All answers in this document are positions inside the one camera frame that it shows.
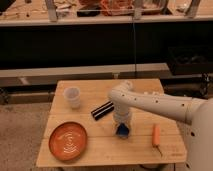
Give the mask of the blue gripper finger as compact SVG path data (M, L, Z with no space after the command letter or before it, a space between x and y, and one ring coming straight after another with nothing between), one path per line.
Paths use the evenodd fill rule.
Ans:
M116 135L119 137L127 137L129 135L129 128L124 123L121 123L117 127Z

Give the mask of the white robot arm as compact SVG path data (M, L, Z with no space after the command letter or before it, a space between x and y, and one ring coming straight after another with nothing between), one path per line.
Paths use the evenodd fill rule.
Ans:
M108 98L118 123L128 121L134 107L190 125L186 171L213 171L213 98L137 93L129 81L113 87Z

